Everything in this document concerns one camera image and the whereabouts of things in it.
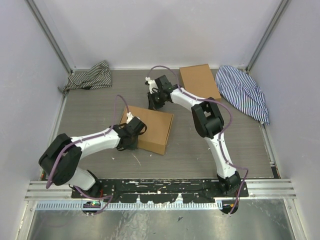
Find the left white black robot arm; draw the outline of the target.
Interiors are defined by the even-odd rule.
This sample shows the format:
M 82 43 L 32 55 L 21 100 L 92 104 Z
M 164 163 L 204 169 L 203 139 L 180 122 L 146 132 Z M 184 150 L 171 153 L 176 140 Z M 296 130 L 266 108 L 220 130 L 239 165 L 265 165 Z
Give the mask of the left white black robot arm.
M 107 199 L 100 180 L 90 170 L 81 169 L 79 162 L 103 150 L 135 149 L 138 137 L 147 129 L 144 123 L 122 123 L 85 136 L 57 135 L 38 161 L 48 176 L 45 188 L 48 190 L 51 185 L 69 185 L 85 198 Z

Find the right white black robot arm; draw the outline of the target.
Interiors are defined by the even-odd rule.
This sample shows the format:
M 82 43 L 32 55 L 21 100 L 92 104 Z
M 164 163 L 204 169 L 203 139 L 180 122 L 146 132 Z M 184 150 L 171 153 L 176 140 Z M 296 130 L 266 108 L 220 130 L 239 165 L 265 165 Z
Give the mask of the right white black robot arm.
M 180 105 L 191 111 L 196 132 L 208 144 L 213 156 L 220 192 L 225 197 L 239 193 L 242 180 L 233 166 L 223 134 L 224 119 L 213 98 L 201 98 L 185 91 L 184 88 L 150 87 L 147 94 L 149 108 L 157 110 L 166 102 Z

